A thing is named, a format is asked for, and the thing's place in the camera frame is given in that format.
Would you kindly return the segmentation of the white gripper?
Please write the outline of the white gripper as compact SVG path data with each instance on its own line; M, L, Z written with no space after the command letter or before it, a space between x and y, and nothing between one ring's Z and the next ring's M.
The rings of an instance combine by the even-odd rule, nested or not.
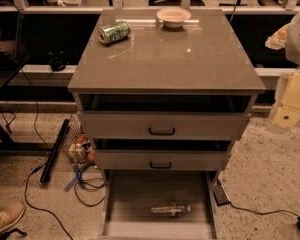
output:
M269 49L280 50L286 46L289 24L279 28L265 42ZM282 74L278 85L281 87L278 102L269 113L267 129L274 134L284 134L300 120L300 66L290 74Z

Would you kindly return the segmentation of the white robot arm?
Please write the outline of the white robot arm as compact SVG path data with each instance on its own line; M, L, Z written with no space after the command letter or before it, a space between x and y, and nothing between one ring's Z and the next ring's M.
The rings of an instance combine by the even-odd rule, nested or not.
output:
M273 50L285 49L286 59L297 65L293 73L283 73L279 77L275 103L269 113L268 130L283 134L300 120L300 10L266 40L265 46Z

